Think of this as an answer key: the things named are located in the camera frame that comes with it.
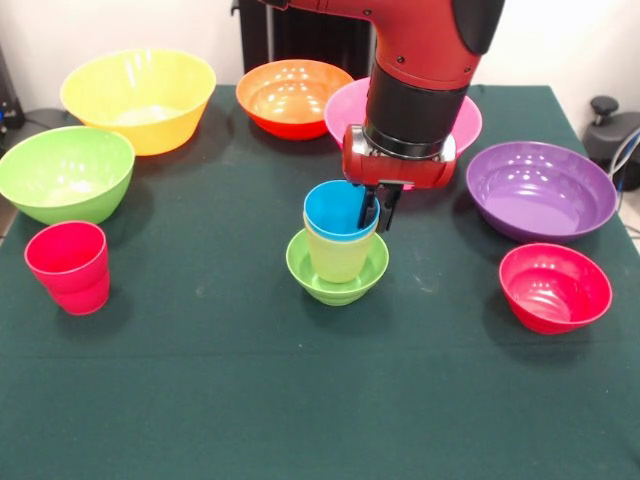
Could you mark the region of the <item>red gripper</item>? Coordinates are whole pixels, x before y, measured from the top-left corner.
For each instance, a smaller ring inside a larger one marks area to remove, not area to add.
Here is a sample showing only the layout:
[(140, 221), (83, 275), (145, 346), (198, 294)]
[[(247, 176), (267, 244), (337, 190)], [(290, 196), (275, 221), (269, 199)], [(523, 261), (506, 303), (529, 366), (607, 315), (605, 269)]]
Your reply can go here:
[(446, 186), (456, 167), (456, 142), (453, 135), (444, 141), (440, 153), (431, 158), (399, 158), (378, 150), (367, 139), (362, 125), (350, 125), (343, 138), (342, 171), (354, 184), (365, 185), (358, 219), (359, 227), (369, 227), (378, 213), (376, 188), (381, 186), (378, 233), (387, 232), (396, 205), (402, 195), (402, 185), (416, 189)]

